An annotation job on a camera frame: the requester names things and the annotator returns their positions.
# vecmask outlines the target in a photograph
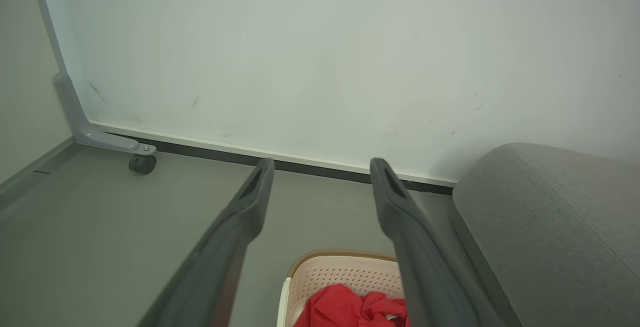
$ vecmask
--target gray floor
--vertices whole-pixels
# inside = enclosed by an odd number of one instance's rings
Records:
[[[128,154],[82,147],[50,166],[51,174],[34,175],[26,192],[0,198],[0,325],[137,324],[252,169],[176,154],[157,158],[157,169],[142,176],[127,169]],[[450,234],[451,197],[413,195]],[[371,186],[276,171],[231,326],[274,326],[288,268],[318,248],[393,252]]]

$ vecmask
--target baseboard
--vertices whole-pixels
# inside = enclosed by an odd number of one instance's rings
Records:
[[[7,179],[6,181],[0,183],[0,195],[4,194],[9,189],[13,188],[13,186],[15,186],[20,181],[22,181],[22,179],[25,179],[26,177],[29,176],[29,174],[31,174],[32,172],[35,172],[40,167],[45,165],[45,163],[47,163],[48,161],[53,159],[57,154],[59,154],[64,149],[69,147],[71,144],[73,144],[73,142],[74,142],[73,137],[67,138],[66,140],[62,141],[62,143],[53,147],[53,149],[51,149],[50,151],[46,152],[45,154],[42,154],[40,158],[36,159],[35,161],[27,165],[25,168],[21,169],[18,173],[9,177],[9,179]]]
[[[357,165],[342,161],[325,160],[310,156],[214,142],[201,138],[185,137],[96,120],[91,120],[91,122],[106,133],[135,138],[141,142],[155,145],[160,152],[242,163],[244,165],[254,165],[256,159],[272,158],[276,161],[278,170],[370,183],[368,165]],[[409,190],[450,195],[452,188],[456,185],[455,181],[418,176],[404,173],[401,170],[396,170],[396,174],[402,181],[405,181],[405,186],[407,186]]]

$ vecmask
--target basket rim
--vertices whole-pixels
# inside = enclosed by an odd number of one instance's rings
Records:
[[[382,261],[389,261],[392,263],[398,263],[398,259],[393,254],[382,253],[382,252],[374,252],[374,251],[366,251],[361,249],[314,249],[313,251],[307,252],[300,256],[295,263],[288,269],[286,273],[286,277],[292,279],[293,275],[295,275],[298,268],[309,261],[310,259],[314,259],[316,257],[363,257],[366,259],[377,259]]]

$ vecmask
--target wall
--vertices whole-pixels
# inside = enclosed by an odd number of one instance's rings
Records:
[[[92,120],[442,181],[514,141],[640,162],[638,1],[64,0]]]
[[[58,65],[38,0],[0,1],[0,187],[6,187],[72,134],[53,87]]]

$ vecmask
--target laundry basket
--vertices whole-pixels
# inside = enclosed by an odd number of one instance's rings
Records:
[[[286,274],[277,327],[292,327],[307,300],[334,284],[343,284],[359,296],[377,291],[387,298],[405,297],[395,257],[366,251],[313,251],[298,258]]]

